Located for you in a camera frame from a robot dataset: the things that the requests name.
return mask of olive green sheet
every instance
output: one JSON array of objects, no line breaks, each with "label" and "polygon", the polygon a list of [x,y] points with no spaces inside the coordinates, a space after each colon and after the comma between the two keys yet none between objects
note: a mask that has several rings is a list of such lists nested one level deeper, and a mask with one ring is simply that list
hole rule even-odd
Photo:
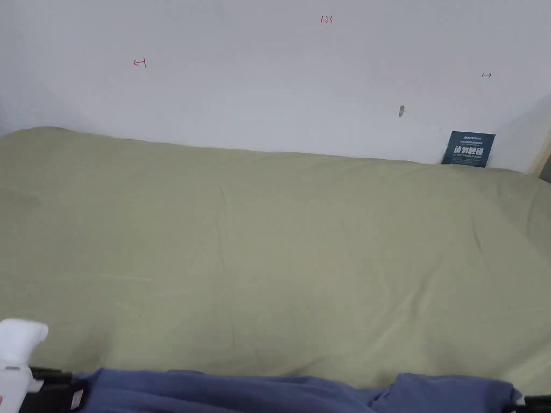
[{"label": "olive green sheet", "polygon": [[0,282],[35,365],[551,388],[551,185],[507,170],[18,131]]}]

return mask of white wall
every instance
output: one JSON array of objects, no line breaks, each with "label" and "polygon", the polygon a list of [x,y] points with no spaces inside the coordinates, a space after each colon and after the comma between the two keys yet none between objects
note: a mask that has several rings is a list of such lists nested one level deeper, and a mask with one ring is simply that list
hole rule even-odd
[{"label": "white wall", "polygon": [[550,21],[549,0],[3,0],[0,134],[439,162],[471,131],[498,134],[490,166],[528,171]]}]

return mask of mattress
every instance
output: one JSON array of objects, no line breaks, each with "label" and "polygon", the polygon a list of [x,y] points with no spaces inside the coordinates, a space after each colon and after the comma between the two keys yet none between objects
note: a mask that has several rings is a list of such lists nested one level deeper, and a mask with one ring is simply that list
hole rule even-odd
[{"label": "mattress", "polygon": [[507,170],[28,129],[0,282],[35,365],[551,388],[551,185]]}]

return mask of blue fabric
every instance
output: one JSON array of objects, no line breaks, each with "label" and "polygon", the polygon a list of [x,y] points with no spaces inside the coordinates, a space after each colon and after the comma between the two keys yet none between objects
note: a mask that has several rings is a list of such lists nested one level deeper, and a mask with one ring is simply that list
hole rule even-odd
[{"label": "blue fabric", "polygon": [[88,377],[83,413],[500,413],[520,394],[496,380],[400,374],[357,390],[315,377],[224,377],[191,371],[101,369]]}]

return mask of red handwritten number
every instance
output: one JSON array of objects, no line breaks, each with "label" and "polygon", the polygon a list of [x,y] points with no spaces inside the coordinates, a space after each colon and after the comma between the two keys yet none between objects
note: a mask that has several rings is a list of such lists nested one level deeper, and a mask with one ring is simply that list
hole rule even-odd
[{"label": "red handwritten number", "polygon": [[147,69],[147,64],[145,63],[145,56],[143,57],[143,60],[139,62],[136,59],[134,59],[134,66],[139,66],[140,63],[143,63],[143,65]]}]

